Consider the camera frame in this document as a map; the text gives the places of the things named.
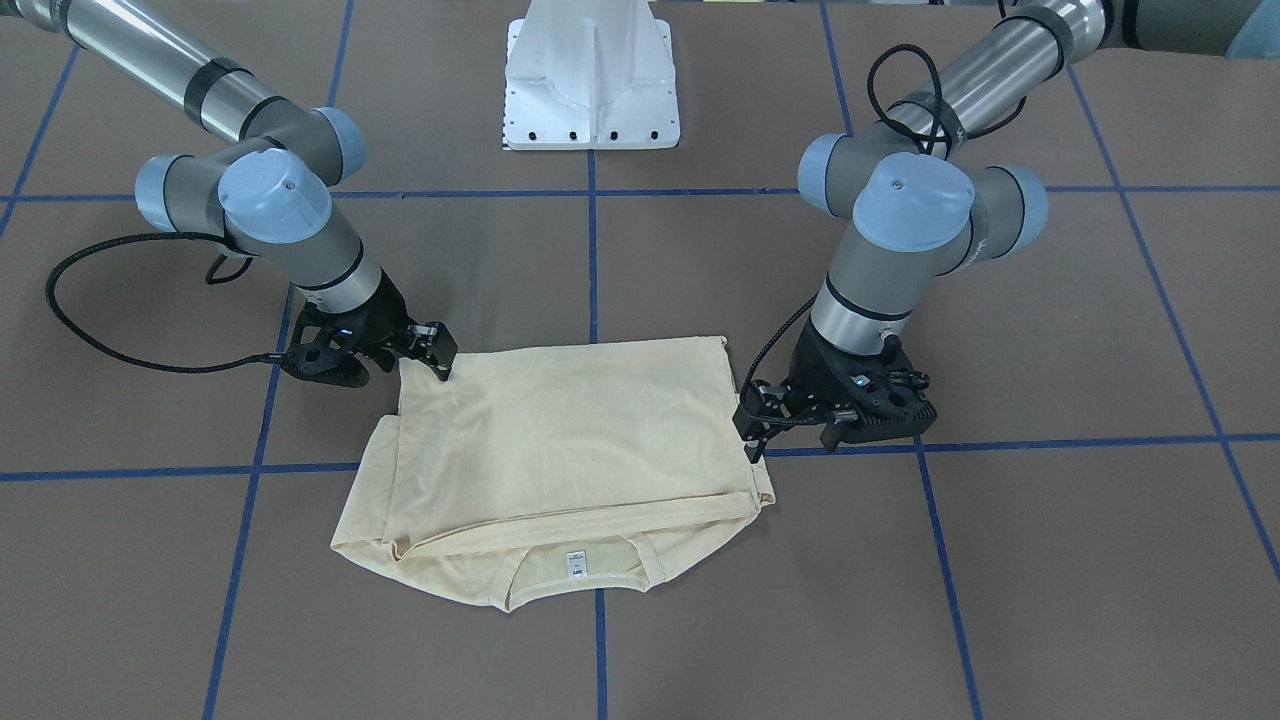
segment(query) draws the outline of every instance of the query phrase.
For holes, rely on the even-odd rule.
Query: light blue joint cap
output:
[[[351,115],[337,108],[316,108],[316,113],[329,120],[329,127],[338,136],[338,147],[342,149],[342,177],[338,182],[342,182],[365,167],[365,135]]]
[[[973,181],[946,160],[895,152],[854,202],[863,237],[895,252],[924,252],[954,240],[973,209]]]
[[[1044,183],[1036,177],[1036,173],[1018,165],[992,165],[1014,176],[1014,182],[1023,192],[1023,229],[1018,233],[1018,242],[1006,251],[1002,258],[1009,258],[1018,250],[1032,243],[1048,223],[1048,192]]]
[[[232,224],[273,245],[314,236],[333,214],[324,182],[301,158],[276,147],[232,163],[218,181],[218,201]]]
[[[164,232],[178,232],[164,204],[164,178],[169,176],[169,168],[178,158],[183,155],[156,155],[142,165],[137,179],[133,181],[133,201],[138,204],[138,211],[148,223]]]
[[[847,135],[828,133],[809,143],[800,158],[800,168],[796,169],[796,187],[800,197],[814,208],[836,217],[827,202],[827,165],[831,164],[831,154],[836,151],[836,143],[849,137]]]
[[[1262,0],[1226,49],[1229,60],[1280,58],[1280,0]]]

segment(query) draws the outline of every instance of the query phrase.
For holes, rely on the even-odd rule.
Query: white label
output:
[[[586,575],[586,551],[577,550],[570,552],[564,556],[564,562],[568,565],[570,578],[581,578]]]

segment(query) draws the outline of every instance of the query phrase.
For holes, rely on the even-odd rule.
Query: white mounting plate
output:
[[[549,28],[548,20],[557,18],[547,10],[531,26],[529,17],[511,23],[503,147],[655,150],[680,141],[671,26],[654,19],[644,0],[639,6],[604,1],[609,5],[598,9],[599,15],[620,15],[616,10],[625,9],[630,18],[586,13],[573,18],[576,27],[561,17],[559,26]],[[557,5],[556,13],[567,12],[570,4],[549,3]],[[630,31],[631,37],[618,40],[620,31]],[[512,63],[516,51],[520,56]]]

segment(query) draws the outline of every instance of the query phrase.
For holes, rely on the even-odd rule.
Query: white plastic base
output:
[[[644,0],[532,0],[507,32],[502,140],[511,150],[673,147],[671,27]]]

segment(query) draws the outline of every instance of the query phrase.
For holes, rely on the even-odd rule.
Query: beige fabric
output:
[[[733,429],[724,338],[401,363],[333,537],[352,562],[509,612],[589,588],[646,591],[773,503]]]

